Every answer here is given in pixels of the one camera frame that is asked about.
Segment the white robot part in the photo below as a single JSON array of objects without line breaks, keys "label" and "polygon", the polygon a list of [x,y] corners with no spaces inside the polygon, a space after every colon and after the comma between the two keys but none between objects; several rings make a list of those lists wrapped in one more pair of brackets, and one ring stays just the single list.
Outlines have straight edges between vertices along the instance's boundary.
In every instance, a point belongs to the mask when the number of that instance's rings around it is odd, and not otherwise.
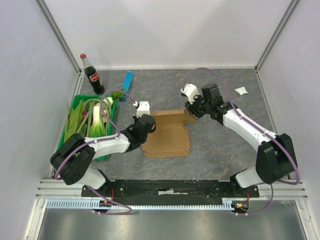
[{"label": "white robot part", "polygon": [[263,129],[264,133],[259,132],[249,123],[241,119],[241,117],[239,117],[233,109],[229,110],[226,114],[223,115],[223,125],[239,134],[254,148],[256,152],[258,151],[258,147],[261,145],[262,142],[270,141],[270,139],[265,136],[265,133],[268,133],[273,138],[276,138],[276,134],[274,132],[268,131],[264,127],[252,121],[240,109],[237,109],[237,111],[241,114],[242,117],[246,117],[255,125]]},{"label": "white robot part", "polygon": [[197,87],[193,84],[187,84],[182,88],[181,93],[186,95],[190,104],[193,104],[195,101],[195,96],[200,95]]},{"label": "white robot part", "polygon": [[136,110],[136,117],[140,118],[143,114],[150,115],[150,105],[148,101],[141,101],[139,107]]},{"label": "white robot part", "polygon": [[256,166],[250,167],[235,176],[236,181],[241,188],[248,188],[252,185],[263,183],[264,181],[258,176]]},{"label": "white robot part", "polygon": [[116,139],[107,140],[107,141],[98,141],[98,139],[112,138],[116,136],[117,134],[110,135],[110,136],[97,137],[97,138],[86,137],[85,138],[86,142],[96,140],[95,143],[89,144],[89,146],[94,148],[94,151],[95,151],[95,155],[93,156],[93,159],[99,158],[101,156],[106,156],[109,154],[126,152],[126,150],[130,145],[130,142],[128,141],[128,138],[123,134],[120,134],[120,136],[118,136]]},{"label": "white robot part", "polygon": [[[264,127],[252,121],[240,109],[237,109],[237,111],[241,114],[241,117],[238,116],[235,110],[229,110],[226,114],[223,115],[223,125],[239,134],[254,148],[256,152],[258,151],[258,147],[262,144],[262,142],[270,141],[270,139],[265,136],[265,133],[268,133],[273,138],[276,138],[276,134],[274,132],[268,131]],[[249,123],[244,121],[242,117],[246,117],[247,119],[249,119],[256,126],[263,129],[264,132],[261,133],[260,131],[255,129]],[[263,183],[256,171],[256,166],[238,173],[235,176],[235,179],[242,188],[248,188],[252,185]]]},{"label": "white robot part", "polygon": [[97,169],[89,167],[84,176],[79,180],[82,185],[88,185],[93,189],[99,189],[105,184],[106,179]]}]

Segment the white paper scrap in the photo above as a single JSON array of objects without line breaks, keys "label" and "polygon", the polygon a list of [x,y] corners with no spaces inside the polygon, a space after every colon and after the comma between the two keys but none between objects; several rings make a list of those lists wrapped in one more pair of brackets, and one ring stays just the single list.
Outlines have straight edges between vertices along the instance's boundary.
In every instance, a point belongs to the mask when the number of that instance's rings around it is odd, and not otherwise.
[{"label": "white paper scrap", "polygon": [[167,191],[158,191],[159,195],[163,195],[163,194],[172,194],[172,195],[179,195],[179,194],[183,194],[183,195],[187,195],[187,192],[174,192],[173,188],[170,188]]},{"label": "white paper scrap", "polygon": [[247,90],[246,90],[246,88],[245,88],[244,86],[243,86],[243,87],[236,88],[235,91],[236,91],[237,93],[239,93],[240,95],[243,95],[243,94],[247,94],[247,93],[248,93]]}]

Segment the gray speckled surface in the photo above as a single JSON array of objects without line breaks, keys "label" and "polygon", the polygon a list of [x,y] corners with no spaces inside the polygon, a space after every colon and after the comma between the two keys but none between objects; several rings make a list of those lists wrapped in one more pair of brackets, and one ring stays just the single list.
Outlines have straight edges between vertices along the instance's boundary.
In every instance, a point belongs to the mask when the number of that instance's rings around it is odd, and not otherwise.
[{"label": "gray speckled surface", "polygon": [[[182,109],[186,98],[180,95],[182,82],[190,70],[133,70],[129,94],[137,101],[149,101],[152,111]],[[266,105],[253,69],[216,69],[226,81],[233,101],[250,118],[272,130]],[[106,90],[120,89],[125,70],[98,72]],[[204,70],[196,72],[190,82],[198,88],[216,83],[226,101],[219,79]],[[234,89],[245,87],[248,94]],[[94,94],[85,77],[80,94]],[[135,109],[130,100],[118,102],[115,121],[125,129],[133,123]],[[190,154],[186,157],[146,158],[141,148],[128,153],[115,153],[106,161],[94,161],[110,179],[223,179],[253,166],[256,152],[239,135],[204,116],[196,124],[187,124]]]}]

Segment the coca-cola bottle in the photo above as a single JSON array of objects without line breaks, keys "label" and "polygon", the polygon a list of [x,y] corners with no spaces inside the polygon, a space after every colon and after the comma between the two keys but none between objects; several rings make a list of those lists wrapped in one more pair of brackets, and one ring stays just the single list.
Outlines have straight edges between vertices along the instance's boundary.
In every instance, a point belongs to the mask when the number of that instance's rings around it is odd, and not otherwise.
[{"label": "coca-cola bottle", "polygon": [[93,91],[97,95],[101,95],[105,92],[105,87],[102,85],[100,81],[99,74],[95,67],[89,62],[87,56],[82,53],[80,58],[83,62],[84,73],[88,77],[89,83],[91,84]]}]

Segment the bottle label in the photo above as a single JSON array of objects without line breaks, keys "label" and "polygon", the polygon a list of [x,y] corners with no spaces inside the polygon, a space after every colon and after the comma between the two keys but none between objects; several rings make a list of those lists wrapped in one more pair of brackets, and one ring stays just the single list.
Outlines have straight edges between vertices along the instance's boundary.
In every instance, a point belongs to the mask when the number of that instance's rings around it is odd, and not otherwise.
[{"label": "bottle label", "polygon": [[95,74],[91,75],[90,77],[91,82],[95,82],[99,79],[99,74],[98,72],[95,72]]}]

